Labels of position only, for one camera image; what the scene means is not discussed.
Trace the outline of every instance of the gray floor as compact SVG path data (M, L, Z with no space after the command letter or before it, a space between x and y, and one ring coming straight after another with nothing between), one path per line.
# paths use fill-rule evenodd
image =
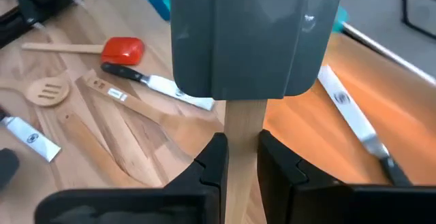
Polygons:
M341 6L347 10L351 26L436 77L436 40L401 22L401 0L341 0ZM436 2L420 12L421 20L434 19Z

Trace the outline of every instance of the black knife handle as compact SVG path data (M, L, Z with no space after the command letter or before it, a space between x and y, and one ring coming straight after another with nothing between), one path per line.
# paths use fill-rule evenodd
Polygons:
M101 68L103 71L109 74L114 74L118 77L127 78L136 82L141 82L141 79L144 77L144 75L133 70L132 68L128 68L119 64L105 62L102 64Z
M404 174L404 171L401 167L396 163L396 161L392 157L386 157L384 159L380 159L381 166L383 167L383 171L392 182L394 186L398 187L409 187L413 186L408 177Z
M9 116L9 113L0 106L0 121L2 121L7 116Z

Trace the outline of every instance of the white label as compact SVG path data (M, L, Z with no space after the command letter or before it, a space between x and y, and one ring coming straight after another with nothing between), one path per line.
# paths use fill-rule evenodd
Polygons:
M21 142L43 156L48 162L52 161L61 150L59 146L51 142L21 118L14 117L13 120L7 124L6 128Z
M329 66L321 67L318 79L360 141L376 134L362 110Z
M121 91L118 91L114 88L110 88L108 91L108 95L120 99L121 101L125 101L127 99L127 95Z
M150 76L150 80L147 85L150 89L206 110L211 110L215 102L212 98L199 98L186 95L177 87L177 84L174 81L162 78L160 76Z

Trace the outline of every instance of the wooden stick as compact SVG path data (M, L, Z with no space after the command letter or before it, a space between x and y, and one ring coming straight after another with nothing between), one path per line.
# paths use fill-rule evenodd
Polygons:
M123 104L124 106L132 109L133 111L144 115L145 117L151 119L153 122L160 125L163 118L168 117L168 115L164 112L161 112L159 110L156 110L152 106L148 105L147 103L139 100L138 98L126 93L125 91L122 91L120 88L116 87L115 85L106 82L105 80L102 80L101 78L98 78L95 75L94 71L89 71L87 74L85 74L82 79L84 80L85 84L93 89L94 91L97 91L98 93L111 98L112 100Z
M258 136L267 100L227 101L224 133L229 143L226 224L241 224L256 169Z
M41 50L53 52L101 54L104 45L101 44L45 44L45 43L24 43L23 50Z
M144 188L145 184L125 173L110 156L108 151L98 142L97 138L82 122L76 113L65 110L58 113L59 122L64 129L74 137L77 147L88 156L117 187Z

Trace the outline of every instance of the wooden tabletop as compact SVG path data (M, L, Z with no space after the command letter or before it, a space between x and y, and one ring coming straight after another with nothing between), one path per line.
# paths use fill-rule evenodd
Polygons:
M98 56L20 49L23 42L102 44L112 36L136 36L146 42L148 49L135 69L172 78L170 26L147 0L85 2L87 10L71 7L47 22L49 36L31 31L0 50L0 77L32 81L60 76L72 86L67 100L55 108L40 108L18 94L0 91L2 106L62 148L54 161L47 163L0 128L0 148L15 150L20 159L17 175L0 192L2 223L32 223L37 203L62 189L128 187L108 177L96 163L101 159L98 155L83 151L80 136L86 128L123 174L149 187L170 182L191 163L213 133L223 129L222 101L207 112L102 73ZM11 3L0 1L0 12ZM411 180L420 185L435 184L436 89L341 35L330 40L324 64L333 68ZM159 126L91 90L80 78L85 74L117 85L157 112L171 114L169 123ZM58 119L65 112L74 114L85 127L65 126ZM360 145L319 82L303 95L270 100L264 127L340 180L387 184L377 161ZM169 129L176 133L168 136L165 131ZM256 180L245 220L265 223Z

